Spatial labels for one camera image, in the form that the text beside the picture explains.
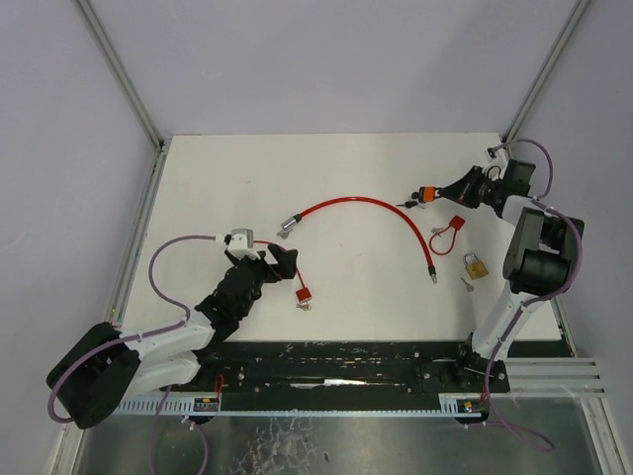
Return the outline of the red padlock with thin cable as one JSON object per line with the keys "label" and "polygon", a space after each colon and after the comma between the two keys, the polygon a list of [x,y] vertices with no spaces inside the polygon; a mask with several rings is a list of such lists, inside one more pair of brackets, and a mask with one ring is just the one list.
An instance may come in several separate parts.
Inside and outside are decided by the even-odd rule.
{"label": "red padlock with thin cable", "polygon": [[428,242],[430,251],[438,256],[450,254],[455,247],[457,235],[465,224],[466,220],[463,217],[455,215],[443,228],[432,229]]}

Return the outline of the thick red cable lock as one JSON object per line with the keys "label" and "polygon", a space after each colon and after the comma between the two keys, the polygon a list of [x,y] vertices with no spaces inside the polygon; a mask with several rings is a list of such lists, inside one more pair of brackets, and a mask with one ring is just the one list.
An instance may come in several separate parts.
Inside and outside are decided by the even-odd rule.
{"label": "thick red cable lock", "polygon": [[338,198],[333,198],[333,199],[319,202],[315,205],[312,205],[304,209],[304,211],[298,214],[292,215],[290,218],[286,219],[280,225],[279,231],[277,232],[277,236],[281,239],[286,239],[290,235],[290,233],[294,230],[294,228],[307,216],[328,207],[332,207],[339,204],[347,204],[347,203],[362,203],[362,204],[368,204],[368,205],[380,207],[384,210],[387,210],[397,215],[402,221],[404,221],[405,224],[409,227],[409,229],[413,232],[418,244],[421,247],[421,251],[424,255],[424,259],[427,264],[427,272],[431,279],[431,282],[434,285],[437,284],[438,282],[437,271],[434,265],[434,260],[431,255],[430,246],[427,240],[425,239],[425,237],[423,236],[423,234],[421,233],[417,225],[413,222],[413,220],[409,216],[407,216],[397,206],[392,205],[382,200],[378,200],[378,199],[370,198],[370,197],[363,197],[363,196],[344,196],[344,197],[338,197]]}

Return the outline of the orange black padlock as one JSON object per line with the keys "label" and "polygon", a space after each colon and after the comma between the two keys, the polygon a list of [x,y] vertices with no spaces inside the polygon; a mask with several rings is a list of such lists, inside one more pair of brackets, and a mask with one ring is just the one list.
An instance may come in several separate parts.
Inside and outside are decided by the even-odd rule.
{"label": "orange black padlock", "polygon": [[439,190],[433,186],[422,186],[415,195],[415,200],[420,204],[429,204],[438,198]]}

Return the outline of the small red padlock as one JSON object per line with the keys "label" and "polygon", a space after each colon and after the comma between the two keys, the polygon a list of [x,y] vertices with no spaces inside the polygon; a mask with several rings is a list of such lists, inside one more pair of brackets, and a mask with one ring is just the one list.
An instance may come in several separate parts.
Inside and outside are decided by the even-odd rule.
{"label": "small red padlock", "polygon": [[[265,240],[265,239],[256,239],[254,241],[255,244],[259,244],[259,245],[270,245],[270,244],[275,244],[275,242],[272,242],[270,240]],[[300,287],[298,288],[298,290],[296,291],[296,299],[297,299],[297,304],[298,303],[311,303],[312,299],[313,299],[313,295],[311,290],[309,289],[309,287],[307,286],[303,274],[299,268],[299,264],[297,264],[297,269],[296,269],[296,277],[299,281],[299,285]]]}

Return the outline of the brass padlock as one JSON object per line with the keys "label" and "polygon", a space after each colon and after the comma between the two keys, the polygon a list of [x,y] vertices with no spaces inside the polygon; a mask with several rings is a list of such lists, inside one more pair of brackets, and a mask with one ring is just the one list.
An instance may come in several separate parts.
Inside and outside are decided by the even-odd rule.
{"label": "brass padlock", "polygon": [[466,253],[463,261],[466,273],[473,281],[487,277],[490,274],[484,262],[473,252]]}

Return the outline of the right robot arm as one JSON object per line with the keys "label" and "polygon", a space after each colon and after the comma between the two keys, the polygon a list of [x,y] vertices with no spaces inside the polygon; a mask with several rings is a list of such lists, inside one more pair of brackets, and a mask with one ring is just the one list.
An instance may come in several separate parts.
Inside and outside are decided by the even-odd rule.
{"label": "right robot arm", "polygon": [[474,166],[435,192],[469,209],[487,205],[514,225],[502,265],[504,287],[484,323],[461,345],[456,358],[461,370],[492,374],[532,314],[566,292],[580,270],[584,222],[529,195],[534,170],[533,164],[512,159],[501,178],[491,179]]}

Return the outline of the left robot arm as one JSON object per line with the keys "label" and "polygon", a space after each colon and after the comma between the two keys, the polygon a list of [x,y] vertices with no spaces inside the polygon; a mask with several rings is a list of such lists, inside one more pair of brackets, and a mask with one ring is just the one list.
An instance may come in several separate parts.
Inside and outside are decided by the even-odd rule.
{"label": "left robot arm", "polygon": [[59,424],[91,428],[122,401],[171,385],[191,382],[202,368],[196,353],[235,333],[262,296],[266,284],[292,280],[298,253],[276,243],[253,257],[237,257],[216,289],[194,308],[170,298],[183,317],[165,327],[124,331],[109,322],[93,326],[46,377],[48,416]]}

